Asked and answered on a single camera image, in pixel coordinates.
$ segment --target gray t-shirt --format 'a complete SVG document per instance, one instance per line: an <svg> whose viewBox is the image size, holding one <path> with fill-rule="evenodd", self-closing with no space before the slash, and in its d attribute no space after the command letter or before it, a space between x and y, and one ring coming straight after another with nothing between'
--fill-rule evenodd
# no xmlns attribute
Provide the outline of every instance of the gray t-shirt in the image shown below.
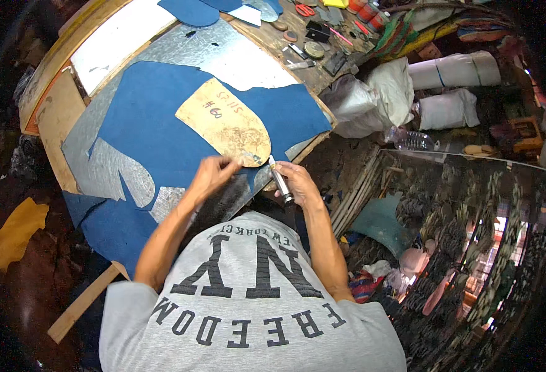
<svg viewBox="0 0 546 372"><path fill-rule="evenodd" d="M405 371L378 302L335 302L299 236L256 212L198 234L163 291L107 288L99 355L111 371Z"/></svg>

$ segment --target man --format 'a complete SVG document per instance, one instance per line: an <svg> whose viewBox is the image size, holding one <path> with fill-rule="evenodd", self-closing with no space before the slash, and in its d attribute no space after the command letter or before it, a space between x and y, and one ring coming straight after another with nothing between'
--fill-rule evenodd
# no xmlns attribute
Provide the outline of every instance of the man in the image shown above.
<svg viewBox="0 0 546 372"><path fill-rule="evenodd" d="M381 305L354 301L329 214L300 166L276 165L304 211L311 257L289 227L247 212L196 235L172 266L193 212L240 167L202 160L145 245L134 281L107 288L103 370L405 371Z"/></svg>

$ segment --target water bottle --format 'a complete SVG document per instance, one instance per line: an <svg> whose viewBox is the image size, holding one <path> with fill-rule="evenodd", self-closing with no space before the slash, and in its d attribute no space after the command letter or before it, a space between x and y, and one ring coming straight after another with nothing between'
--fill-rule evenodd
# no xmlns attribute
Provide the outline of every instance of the water bottle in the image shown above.
<svg viewBox="0 0 546 372"><path fill-rule="evenodd" d="M385 130L385 142L393 143L397 149L403 151L438 151L440 145L435 144L432 138L424 133L396 126Z"/></svg>

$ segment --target white roll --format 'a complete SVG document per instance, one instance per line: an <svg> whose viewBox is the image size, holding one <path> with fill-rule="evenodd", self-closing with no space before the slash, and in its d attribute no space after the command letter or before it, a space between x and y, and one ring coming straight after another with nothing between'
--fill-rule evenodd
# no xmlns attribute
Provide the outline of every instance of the white roll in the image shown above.
<svg viewBox="0 0 546 372"><path fill-rule="evenodd" d="M500 71L486 51L453 54L409 65L414 90L438 87L490 86L500 84Z"/></svg>
<svg viewBox="0 0 546 372"><path fill-rule="evenodd" d="M409 76L413 80L413 89L415 91L443 86L436 69L436 60L410 64Z"/></svg>

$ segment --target yellow leather scrap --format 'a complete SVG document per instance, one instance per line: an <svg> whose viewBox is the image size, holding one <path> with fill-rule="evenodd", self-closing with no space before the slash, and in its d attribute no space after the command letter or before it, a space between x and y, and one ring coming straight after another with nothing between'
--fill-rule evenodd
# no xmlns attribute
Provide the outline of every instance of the yellow leather scrap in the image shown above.
<svg viewBox="0 0 546 372"><path fill-rule="evenodd" d="M322 4L325 4L328 7L336 7L345 9L349 5L349 0L324 0Z"/></svg>
<svg viewBox="0 0 546 372"><path fill-rule="evenodd" d="M47 204L36 204L26 198L9 215L0 228L0 270L5 272L13 261L23 258L29 239L38 228L46 227Z"/></svg>

